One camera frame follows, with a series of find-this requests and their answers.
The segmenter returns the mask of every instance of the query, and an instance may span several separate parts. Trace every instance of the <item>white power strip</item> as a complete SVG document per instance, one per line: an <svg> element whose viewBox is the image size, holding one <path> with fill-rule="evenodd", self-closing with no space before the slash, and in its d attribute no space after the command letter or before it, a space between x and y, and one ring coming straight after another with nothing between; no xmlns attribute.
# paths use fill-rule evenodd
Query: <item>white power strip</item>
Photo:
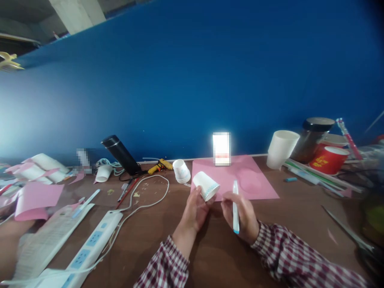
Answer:
<svg viewBox="0 0 384 288"><path fill-rule="evenodd" d="M83 270L93 265L112 236L122 217L123 214L117 210L108 211L65 271ZM41 275L57 272L59 272L59 270L46 269ZM47 278L39 282L37 286L35 284L35 286L31 287L80 288L89 273L90 272L74 273L69 276L67 274L67 276L64 276L64 278L66 278L65 282L63 281L63 276L58 275L58 277Z"/></svg>

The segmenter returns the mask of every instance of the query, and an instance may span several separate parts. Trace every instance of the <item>yellow glue gun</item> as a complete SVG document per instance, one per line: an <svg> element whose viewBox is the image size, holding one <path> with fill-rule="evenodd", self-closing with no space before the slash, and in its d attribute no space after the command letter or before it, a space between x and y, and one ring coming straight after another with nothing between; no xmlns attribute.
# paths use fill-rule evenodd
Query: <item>yellow glue gun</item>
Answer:
<svg viewBox="0 0 384 288"><path fill-rule="evenodd" d="M170 164L170 162L168 162L164 159L160 159L159 162L156 164L156 166L154 166L154 167L150 168L150 170L148 170L148 174L152 175L152 174L154 174L154 172L160 171L164 167L167 168L168 170L173 169L173 166L172 166L172 164Z"/></svg>

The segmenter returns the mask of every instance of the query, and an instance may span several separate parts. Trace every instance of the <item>glass jar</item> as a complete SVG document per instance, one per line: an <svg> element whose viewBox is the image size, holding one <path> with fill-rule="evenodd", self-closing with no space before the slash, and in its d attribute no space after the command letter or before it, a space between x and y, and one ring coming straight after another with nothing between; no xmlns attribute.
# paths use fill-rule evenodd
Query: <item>glass jar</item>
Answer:
<svg viewBox="0 0 384 288"><path fill-rule="evenodd" d="M307 118L303 123L303 130L300 133L291 159L307 164L315 157L315 151L320 142L328 135L329 130L335 121L323 117Z"/></svg>

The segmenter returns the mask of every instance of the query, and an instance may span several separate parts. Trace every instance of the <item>black thermos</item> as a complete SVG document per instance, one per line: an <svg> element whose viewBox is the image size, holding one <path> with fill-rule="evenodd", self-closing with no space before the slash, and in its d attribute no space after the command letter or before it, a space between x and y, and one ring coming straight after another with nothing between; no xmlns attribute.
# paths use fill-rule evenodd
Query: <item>black thermos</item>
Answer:
<svg viewBox="0 0 384 288"><path fill-rule="evenodd" d="M102 140L101 144L111 152L128 174L134 176L137 172L141 171L139 164L136 163L131 154L129 154L127 148L125 148L124 144L116 135L111 135L105 138Z"/></svg>

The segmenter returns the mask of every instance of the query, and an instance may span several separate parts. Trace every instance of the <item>checkered shirt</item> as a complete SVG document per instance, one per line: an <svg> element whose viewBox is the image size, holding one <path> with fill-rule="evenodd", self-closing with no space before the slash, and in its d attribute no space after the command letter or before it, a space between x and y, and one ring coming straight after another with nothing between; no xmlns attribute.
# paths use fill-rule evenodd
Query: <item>checkered shirt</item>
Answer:
<svg viewBox="0 0 384 288"><path fill-rule="evenodd" d="M251 247L275 280L284 281L289 287L371 287L357 273L326 260L287 228L277 224L268 226L260 221L259 224L259 236ZM168 236L134 287L184 287L189 275L188 264Z"/></svg>

